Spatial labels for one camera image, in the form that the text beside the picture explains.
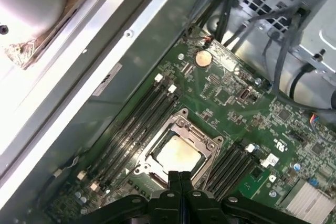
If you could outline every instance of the screw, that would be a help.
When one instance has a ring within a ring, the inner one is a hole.
[[[213,150],[214,148],[215,148],[215,145],[214,145],[214,144],[210,144],[210,145],[209,145],[209,149],[210,149],[210,150]]]
[[[179,60],[183,60],[183,59],[184,59],[184,54],[179,54],[179,55],[177,56],[177,58],[178,58]]]
[[[126,30],[124,32],[124,35],[126,36],[126,38],[132,38],[133,37],[133,31],[132,30]]]
[[[277,192],[276,191],[270,191],[269,196],[271,196],[271,198],[275,198],[277,196]]]
[[[132,200],[132,203],[140,203],[141,202],[141,199],[134,199]]]
[[[261,82],[262,82],[262,80],[260,78],[254,79],[254,83],[258,86],[261,84]]]
[[[235,198],[235,197],[229,197],[228,200],[232,203],[237,203],[238,202],[238,199]]]
[[[183,127],[184,124],[185,124],[184,120],[179,120],[179,121],[177,122],[177,125],[180,126],[180,127]]]
[[[263,30],[265,28],[265,25],[264,24],[260,24],[258,28],[259,28],[259,30]]]
[[[195,196],[195,197],[199,197],[199,196],[201,196],[202,194],[199,192],[199,191],[195,191],[195,192],[193,192],[193,196]]]

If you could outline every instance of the wire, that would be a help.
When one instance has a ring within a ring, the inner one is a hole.
[[[264,65],[264,70],[266,71],[266,78],[270,81],[273,82],[273,78],[271,77],[271,74],[269,72],[269,68],[268,68],[268,64],[267,64],[267,50],[270,48],[270,46],[272,45],[273,39],[269,38],[269,40],[267,41],[267,44],[263,50],[263,53],[261,54],[262,56],[262,64]]]
[[[300,22],[300,15],[294,15],[294,17],[291,21],[291,24],[289,26],[289,29],[287,31],[287,36],[285,37],[285,40],[283,41],[283,44],[282,44],[282,47],[281,47],[281,50],[280,50],[280,53],[279,53],[279,57],[277,59],[277,63],[276,63],[276,67],[275,67],[275,73],[274,73],[273,92],[277,96],[279,101],[284,102],[284,103],[286,103],[290,106],[297,107],[297,108],[304,109],[304,110],[314,111],[314,112],[317,112],[317,113],[332,113],[332,114],[334,114],[334,113],[336,113],[335,109],[320,109],[320,108],[304,105],[304,104],[295,102],[294,100],[292,100],[291,98],[283,95],[280,92],[280,79],[281,79],[282,70],[284,68],[285,59],[286,59],[287,52],[289,50],[290,44],[293,41],[293,39],[295,38],[295,35],[298,31],[299,22]]]
[[[218,26],[215,32],[215,39],[222,42],[224,34],[226,33],[228,21],[234,0],[224,0],[221,16],[219,17]]]
[[[293,79],[293,82],[290,86],[289,89],[289,97],[292,98],[294,100],[294,93],[295,93],[295,89],[296,86],[298,84],[298,82],[300,81],[300,79],[302,78],[302,76],[305,75],[305,73],[310,73],[311,71],[315,70],[315,67],[313,67],[311,64],[306,63],[304,64],[301,68],[300,68],[300,72],[297,74],[297,76]]]
[[[273,82],[273,78],[270,74],[270,71],[269,71],[269,67],[268,67],[268,64],[267,64],[267,50],[271,47],[273,41],[278,41],[278,39],[280,38],[280,33],[278,31],[274,31],[271,36],[269,37],[269,40],[267,41],[267,44],[266,46],[264,47],[264,50],[263,50],[263,53],[261,54],[262,56],[262,64],[264,65],[264,69],[266,71],[266,78],[270,81],[270,82]]]
[[[210,39],[209,36],[204,36],[204,37],[191,37],[189,34],[189,28],[191,26],[191,23],[193,21],[193,17],[195,14],[196,9],[198,8],[198,5],[200,4],[202,0],[196,0],[196,2],[194,3],[193,7],[191,8],[190,14],[189,14],[189,18],[186,22],[185,28],[184,28],[184,34],[185,34],[185,38],[188,40],[204,40],[204,39]]]
[[[71,164],[69,166],[64,166],[63,168],[58,168],[48,179],[47,181],[43,184],[41,190],[39,191],[37,198],[36,198],[36,208],[41,209],[42,207],[42,202],[43,199],[45,198],[45,194],[47,190],[50,188],[50,186],[53,184],[55,179],[61,175],[65,170],[71,169],[72,167],[76,166],[78,164],[80,155],[76,156],[73,158]]]
[[[311,126],[312,130],[314,131],[314,133],[318,136],[318,138],[321,141],[323,141],[325,143],[328,143],[328,144],[336,145],[336,142],[329,141],[329,140],[325,139],[323,136],[321,136],[321,134],[319,133],[319,131],[315,127],[315,124],[318,120],[319,120],[319,117],[314,115],[314,114],[311,116],[311,118],[309,120],[310,126]]]
[[[290,17],[290,16],[294,15],[296,10],[297,10],[296,6],[291,6],[291,7],[288,7],[288,8],[275,10],[271,13],[266,13],[266,14],[262,14],[262,15],[259,15],[259,16],[252,17],[252,18],[248,19],[244,24],[239,26],[237,31],[223,45],[225,47],[230,45],[240,34],[242,34],[245,31],[246,27],[251,23],[254,24],[256,21],[262,20],[262,19]]]
[[[230,37],[230,39],[228,39],[227,41],[224,42],[224,47],[227,47],[228,45],[230,45],[236,38],[238,38],[238,36],[245,30],[246,25],[243,24],[241,26],[238,27],[238,29],[233,33],[233,35]]]

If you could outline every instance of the black cable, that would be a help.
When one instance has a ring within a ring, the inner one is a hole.
[[[218,26],[215,32],[215,39],[222,42],[224,34],[227,31],[228,21],[230,19],[230,11],[234,4],[234,0],[224,0],[221,16],[219,17]]]
[[[296,6],[291,6],[285,9],[275,10],[271,13],[262,14],[259,16],[252,17],[246,21],[245,24],[242,24],[238,27],[237,31],[228,39],[224,46],[227,47],[230,45],[241,33],[243,33],[248,26],[248,24],[254,23],[258,20],[262,19],[273,19],[273,18],[279,18],[279,17],[291,17],[294,15],[295,11],[297,10]]]
[[[297,107],[300,109],[304,110],[310,110],[310,111],[315,111],[317,113],[336,113],[336,110],[334,109],[320,109],[312,106],[307,106],[298,102],[295,102],[294,100],[290,99],[289,97],[283,95],[280,92],[280,79],[281,79],[281,74],[282,70],[284,68],[285,64],[285,59],[287,56],[288,49],[290,47],[291,42],[295,38],[295,35],[298,31],[299,27],[299,22],[300,22],[300,16],[299,15],[294,15],[291,24],[289,26],[289,29],[287,31],[287,36],[282,44],[280,54],[276,63],[275,67],[275,73],[274,73],[274,83],[273,83],[273,92],[277,96],[278,100],[281,102],[284,102],[290,106]]]
[[[267,64],[267,50],[271,47],[273,41],[278,41],[280,38],[280,32],[278,31],[274,31],[271,36],[269,37],[269,40],[267,41],[267,44],[263,50],[263,53],[261,54],[262,56],[262,64],[264,65],[264,69],[266,71],[266,77],[269,81],[273,82],[273,78],[271,77],[271,74],[270,74],[270,71],[269,71],[269,67],[268,67],[268,64]]]
[[[198,24],[200,28],[203,28],[205,26],[205,24],[208,22],[211,15],[218,8],[221,2],[222,0],[212,0],[208,8],[201,14],[201,16],[196,21],[196,24]]]
[[[245,24],[241,25],[238,27],[238,29],[233,33],[233,35],[228,39],[227,41],[224,42],[224,47],[227,47],[230,45],[238,36],[245,30],[246,26]]]
[[[189,18],[186,22],[185,28],[184,28],[184,33],[185,33],[185,38],[188,40],[203,40],[206,39],[206,37],[191,37],[189,34],[189,28],[191,26],[191,23],[193,21],[193,16],[194,13],[198,7],[198,5],[200,4],[201,0],[196,0],[196,2],[194,3],[193,7],[191,8],[190,14],[189,14]]]
[[[292,98],[294,100],[294,93],[295,93],[295,88],[298,84],[298,82],[300,81],[300,79],[302,78],[302,76],[305,75],[305,73],[310,73],[311,71],[314,71],[315,67],[313,67],[311,64],[306,63],[304,64],[301,68],[300,68],[300,72],[298,73],[298,75],[293,79],[293,82],[290,86],[289,89],[289,97]]]

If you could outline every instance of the chip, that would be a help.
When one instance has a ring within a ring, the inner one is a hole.
[[[201,155],[185,140],[173,136],[162,148],[156,159],[166,170],[191,172],[201,159]]]
[[[322,144],[320,143],[316,143],[313,148],[311,149],[316,155],[320,155],[323,150],[324,150],[324,147]]]
[[[260,174],[262,173],[263,170],[261,170],[259,167],[255,167],[253,169],[253,171],[251,172],[251,175],[254,177],[254,178],[258,178],[260,176]]]
[[[283,121],[287,121],[290,117],[290,112],[288,110],[281,110],[278,114],[278,117],[280,117]]]

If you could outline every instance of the ram slot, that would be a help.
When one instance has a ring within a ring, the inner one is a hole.
[[[123,132],[123,134],[118,135],[116,137],[116,142],[118,143],[118,146],[115,148],[113,152],[109,154],[109,156],[106,158],[106,161],[104,162],[104,167],[102,167],[99,170],[99,174],[97,177],[104,176],[106,170],[110,167],[111,162],[113,162],[114,159],[119,157],[119,154],[123,152],[123,150],[128,150],[128,148],[136,141],[136,139],[133,137],[134,134],[136,134],[138,131],[142,128],[142,121],[143,118],[148,118],[150,115],[152,115],[153,110],[156,110],[156,107],[160,105],[161,102],[164,101],[166,97],[166,93],[161,93],[157,99],[155,99],[155,102],[152,103],[152,105],[147,108],[140,117],[138,117],[133,123],[132,127],[130,127],[127,131]]]
[[[211,171],[206,190],[212,192],[217,200],[222,200],[256,166],[254,160],[250,153],[233,144]]]
[[[141,136],[141,138],[138,139],[139,142],[137,142],[136,146],[134,146],[134,148],[127,154],[123,161],[119,165],[111,166],[112,169],[107,173],[107,178],[104,180],[106,185],[110,185],[117,178],[117,176],[122,172],[126,164],[141,149],[141,147],[146,143],[147,139],[153,134],[153,132],[157,132],[157,130],[155,129],[159,129],[164,121],[167,119],[169,111],[172,109],[177,99],[178,97],[170,99],[170,103],[168,104],[168,106],[165,107],[161,113],[158,113],[153,117],[153,119],[149,123],[150,127],[145,129],[144,134]]]
[[[140,102],[136,104],[130,115],[125,120],[123,120],[121,125],[116,129],[113,136],[111,137],[111,140],[108,141],[107,145],[104,146],[102,153],[98,155],[98,157],[100,157],[98,161],[89,168],[90,174],[95,173],[96,177],[99,175],[99,170],[107,165],[111,154],[116,150],[116,148],[119,148],[121,144],[120,140],[123,139],[123,136],[125,136],[130,130],[134,128],[134,126],[137,124],[137,121],[148,109],[148,106],[150,106],[159,98],[159,94],[162,94],[166,84],[167,83],[159,85],[154,84],[151,86]]]
[[[126,139],[128,139],[128,142],[126,145],[119,151],[119,153],[113,157],[111,157],[111,162],[109,163],[108,169],[101,175],[103,179],[100,179],[102,182],[106,182],[108,179],[108,174],[111,173],[112,170],[115,169],[116,164],[123,158],[123,156],[126,154],[129,149],[134,145],[134,143],[140,144],[141,136],[145,132],[149,132],[149,126],[151,124],[157,123],[158,115],[162,116],[161,113],[158,113],[158,111],[165,107],[167,104],[167,94],[163,94],[160,96],[160,99],[157,100],[156,103],[154,103],[146,112],[146,114],[141,118],[139,121],[138,127],[135,129],[135,131],[131,132],[128,136],[126,136]]]

